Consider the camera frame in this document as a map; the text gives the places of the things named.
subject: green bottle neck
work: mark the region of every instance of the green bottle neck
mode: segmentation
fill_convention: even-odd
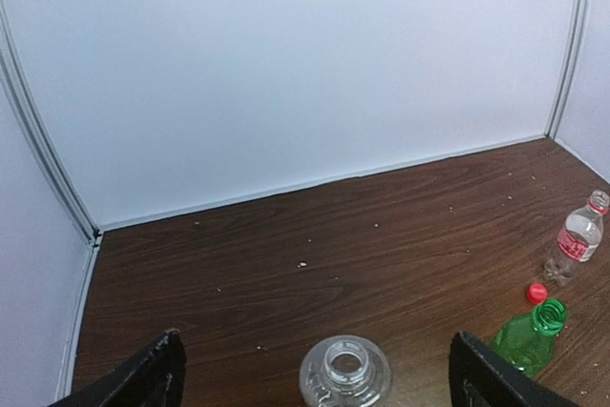
[[[547,299],[532,311],[532,326],[534,331],[546,337],[559,334],[568,318],[565,305],[557,299]]]

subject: wooden table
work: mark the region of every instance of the wooden table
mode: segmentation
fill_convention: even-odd
[[[110,232],[75,384],[177,327],[184,406],[303,405],[301,359],[356,334],[390,360],[390,405],[448,406],[453,334],[488,340],[531,310],[525,289],[596,187],[539,140]],[[583,406],[610,404],[609,257],[605,236],[578,279],[550,287],[569,318],[538,381]]]

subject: bottle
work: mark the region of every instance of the bottle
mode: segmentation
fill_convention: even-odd
[[[555,339],[567,318],[561,301],[546,299],[530,314],[509,319],[489,347],[527,376],[533,376],[551,360]]]
[[[557,237],[557,247],[544,264],[544,277],[560,286],[571,280],[581,263],[588,261],[603,235],[602,216],[608,213],[610,197],[603,191],[591,193],[587,205],[574,210],[565,219]]]
[[[357,336],[334,336],[317,343],[299,372],[300,391],[310,407],[379,407],[391,385],[383,352]]]

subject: white panel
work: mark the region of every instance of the white panel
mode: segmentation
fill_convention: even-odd
[[[543,133],[572,0],[6,0],[102,226]]]
[[[610,3],[589,0],[589,17],[558,141],[610,181]]]
[[[55,399],[88,247],[0,87],[0,405]]]

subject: bottle label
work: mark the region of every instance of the bottle label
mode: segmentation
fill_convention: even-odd
[[[573,235],[568,233],[565,227],[557,236],[557,244],[566,256],[577,261],[580,261],[585,256],[589,248],[589,245],[581,240],[577,240]]]

